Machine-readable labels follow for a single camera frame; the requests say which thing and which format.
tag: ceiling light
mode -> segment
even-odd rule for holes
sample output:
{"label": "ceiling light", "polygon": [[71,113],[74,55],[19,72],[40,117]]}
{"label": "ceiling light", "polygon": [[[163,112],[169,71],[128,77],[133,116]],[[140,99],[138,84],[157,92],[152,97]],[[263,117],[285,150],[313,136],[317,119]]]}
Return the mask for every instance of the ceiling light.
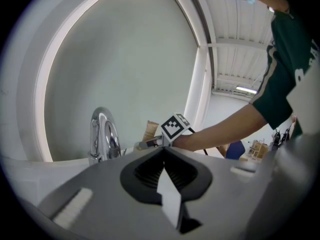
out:
{"label": "ceiling light", "polygon": [[256,94],[257,93],[256,90],[252,90],[252,89],[248,89],[248,88],[244,88],[244,87],[240,87],[240,86],[237,86],[236,89],[239,90],[239,91],[244,91],[244,92],[248,92],[248,93],[251,93],[251,94]]}

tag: hand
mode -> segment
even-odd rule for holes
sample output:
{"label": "hand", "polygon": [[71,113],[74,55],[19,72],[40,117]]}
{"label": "hand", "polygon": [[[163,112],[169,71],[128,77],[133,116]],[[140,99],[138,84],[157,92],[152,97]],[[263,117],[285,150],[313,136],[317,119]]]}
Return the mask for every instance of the hand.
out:
{"label": "hand", "polygon": [[173,147],[180,148],[183,150],[194,151],[191,147],[190,138],[191,135],[181,135],[172,144]]}

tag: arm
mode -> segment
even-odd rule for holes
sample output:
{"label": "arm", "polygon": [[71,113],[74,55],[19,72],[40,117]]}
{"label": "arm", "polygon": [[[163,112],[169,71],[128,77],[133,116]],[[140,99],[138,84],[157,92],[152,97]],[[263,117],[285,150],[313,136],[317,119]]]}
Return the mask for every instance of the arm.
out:
{"label": "arm", "polygon": [[248,104],[214,126],[180,136],[173,142],[173,146],[190,151],[222,146],[248,137],[266,124],[255,107]]}

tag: chrome faucet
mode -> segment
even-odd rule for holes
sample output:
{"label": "chrome faucet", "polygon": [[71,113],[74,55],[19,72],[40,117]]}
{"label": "chrome faucet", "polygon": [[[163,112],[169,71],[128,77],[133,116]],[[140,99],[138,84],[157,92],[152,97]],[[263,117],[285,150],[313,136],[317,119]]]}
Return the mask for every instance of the chrome faucet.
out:
{"label": "chrome faucet", "polygon": [[93,112],[90,124],[89,164],[121,156],[119,137],[111,112],[98,107]]}

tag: person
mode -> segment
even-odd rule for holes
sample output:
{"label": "person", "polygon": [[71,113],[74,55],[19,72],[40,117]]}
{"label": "person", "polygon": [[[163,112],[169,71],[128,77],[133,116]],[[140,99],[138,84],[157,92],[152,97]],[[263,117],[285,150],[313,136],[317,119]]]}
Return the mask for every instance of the person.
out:
{"label": "person", "polygon": [[[173,142],[174,147],[196,151],[233,143],[266,124],[275,129],[292,114],[286,97],[310,67],[317,67],[319,47],[287,0],[259,1],[275,12],[271,21],[273,40],[267,47],[267,70],[257,94],[224,121],[191,135],[181,135]],[[301,133],[297,120],[292,137]]]}

